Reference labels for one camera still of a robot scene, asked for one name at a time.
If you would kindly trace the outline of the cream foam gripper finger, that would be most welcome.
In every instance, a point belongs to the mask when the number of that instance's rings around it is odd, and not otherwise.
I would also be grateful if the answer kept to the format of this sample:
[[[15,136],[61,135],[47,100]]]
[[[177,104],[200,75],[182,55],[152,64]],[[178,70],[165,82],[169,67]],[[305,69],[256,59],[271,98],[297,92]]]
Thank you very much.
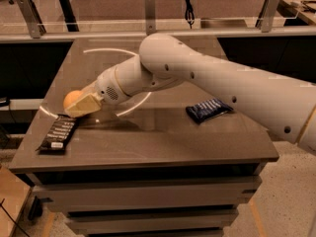
[[[81,89],[80,92],[81,92],[81,96],[86,96],[86,95],[95,96],[97,94],[95,83],[91,83],[91,84],[87,85],[86,87]]]
[[[81,96],[67,109],[65,113],[72,118],[80,118],[90,113],[94,113],[101,109],[102,98],[96,94]]]

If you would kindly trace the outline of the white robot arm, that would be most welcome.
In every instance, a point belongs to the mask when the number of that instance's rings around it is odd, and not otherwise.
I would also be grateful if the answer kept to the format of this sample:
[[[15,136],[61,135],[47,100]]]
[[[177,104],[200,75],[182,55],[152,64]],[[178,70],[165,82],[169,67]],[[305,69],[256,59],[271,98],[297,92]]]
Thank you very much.
[[[316,154],[316,86],[197,52],[180,40],[153,34],[132,58],[102,72],[90,85],[68,93],[65,112],[78,118],[142,92],[188,81],[278,137]]]

